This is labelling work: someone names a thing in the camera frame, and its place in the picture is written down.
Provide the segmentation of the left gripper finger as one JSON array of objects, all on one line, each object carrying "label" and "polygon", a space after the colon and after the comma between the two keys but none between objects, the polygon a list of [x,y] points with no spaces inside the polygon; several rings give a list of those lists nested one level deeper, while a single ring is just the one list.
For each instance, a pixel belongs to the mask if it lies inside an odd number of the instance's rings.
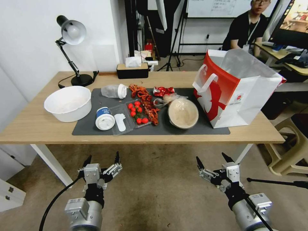
[{"label": "left gripper finger", "polygon": [[114,164],[103,171],[103,180],[112,181],[122,170],[122,164],[120,161],[119,151],[116,152]]},{"label": "left gripper finger", "polygon": [[89,155],[88,158],[84,161],[83,166],[78,169],[78,172],[83,171],[84,168],[91,163],[92,155]]}]

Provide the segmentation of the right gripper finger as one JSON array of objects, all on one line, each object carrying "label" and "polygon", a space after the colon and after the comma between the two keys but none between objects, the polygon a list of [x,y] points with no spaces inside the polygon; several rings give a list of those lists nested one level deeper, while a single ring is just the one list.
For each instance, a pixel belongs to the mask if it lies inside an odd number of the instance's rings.
[{"label": "right gripper finger", "polygon": [[213,185],[217,185],[218,173],[206,169],[198,156],[196,156],[197,168],[199,171],[199,176],[201,176],[206,181]]},{"label": "right gripper finger", "polygon": [[225,164],[222,164],[223,168],[232,168],[232,167],[233,168],[239,168],[240,167],[239,164],[235,163],[233,161],[233,159],[231,157],[229,157],[228,155],[226,155],[224,152],[222,152],[222,156],[223,156],[224,160],[226,161]]}]

